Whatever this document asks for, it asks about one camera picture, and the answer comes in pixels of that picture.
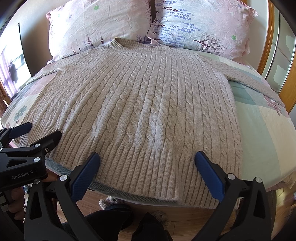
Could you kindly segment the person's left hand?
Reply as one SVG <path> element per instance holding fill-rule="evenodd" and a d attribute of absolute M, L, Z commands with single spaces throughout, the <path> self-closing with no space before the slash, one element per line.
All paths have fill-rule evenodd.
<path fill-rule="evenodd" d="M 43 182 L 53 182 L 57 181 L 59 176 L 47 169 L 48 177 L 44 180 Z M 15 220 L 21 220 L 25 218 L 25 210 L 24 210 L 24 205 L 25 205 L 25 199 L 24 199 L 25 191 L 23 187 L 15 188 L 11 191 L 11 198 L 12 202 L 9 204 L 9 211 L 13 213 L 14 219 Z"/>

